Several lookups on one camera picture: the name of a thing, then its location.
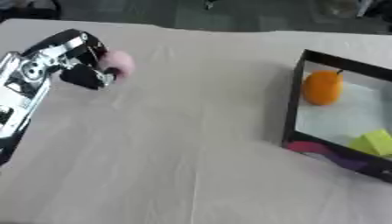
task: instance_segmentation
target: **yellow-green block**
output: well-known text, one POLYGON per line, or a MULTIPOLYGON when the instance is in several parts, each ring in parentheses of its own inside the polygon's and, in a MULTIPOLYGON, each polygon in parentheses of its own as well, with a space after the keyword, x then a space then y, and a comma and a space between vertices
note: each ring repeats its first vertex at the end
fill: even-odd
POLYGON ((378 129, 355 138, 349 146, 379 157, 392 155, 392 136, 385 129, 378 129))

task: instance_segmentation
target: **pink object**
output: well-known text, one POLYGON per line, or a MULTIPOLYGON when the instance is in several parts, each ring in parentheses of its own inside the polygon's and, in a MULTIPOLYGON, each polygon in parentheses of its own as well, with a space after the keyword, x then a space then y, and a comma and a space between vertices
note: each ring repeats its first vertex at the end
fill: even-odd
POLYGON ((135 61, 133 58, 122 51, 107 52, 99 61, 99 67, 102 71, 110 67, 115 67, 120 70, 118 74, 120 77, 131 75, 135 71, 135 61))

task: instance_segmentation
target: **black box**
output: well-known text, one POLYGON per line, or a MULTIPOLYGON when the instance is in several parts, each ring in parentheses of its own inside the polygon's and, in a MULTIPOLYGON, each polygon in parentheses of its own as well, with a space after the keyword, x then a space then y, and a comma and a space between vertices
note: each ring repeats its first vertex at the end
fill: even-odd
POLYGON ((392 107, 391 124, 388 122, 389 95, 392 102, 391 70, 305 50, 294 70, 283 147, 303 154, 323 157, 341 167, 392 183, 392 160, 347 147, 349 138, 372 131, 374 127, 382 126, 380 128, 391 133, 392 107), (344 70, 342 74, 344 85, 349 90, 344 86, 342 95, 346 98, 341 99, 342 101, 334 106, 306 105, 302 99, 301 89, 306 67, 333 67, 333 69, 344 70))

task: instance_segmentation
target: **white tablecloth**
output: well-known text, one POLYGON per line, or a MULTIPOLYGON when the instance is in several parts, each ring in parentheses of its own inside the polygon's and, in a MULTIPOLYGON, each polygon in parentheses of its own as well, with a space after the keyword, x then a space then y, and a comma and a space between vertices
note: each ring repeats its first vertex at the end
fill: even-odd
POLYGON ((99 92, 56 81, 2 168, 0 223, 392 221, 392 185, 277 146, 305 48, 391 67, 391 37, 12 20, 0 53, 66 28, 137 71, 99 92))

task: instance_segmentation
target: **black gripper pad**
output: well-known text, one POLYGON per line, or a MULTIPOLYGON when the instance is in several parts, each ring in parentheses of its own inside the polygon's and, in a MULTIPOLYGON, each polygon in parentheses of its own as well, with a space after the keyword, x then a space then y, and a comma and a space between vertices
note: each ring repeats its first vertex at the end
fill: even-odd
POLYGON ((96 77, 95 71, 91 67, 82 64, 76 65, 71 70, 65 70, 60 75, 60 78, 74 85, 93 90, 103 87, 103 83, 96 77))

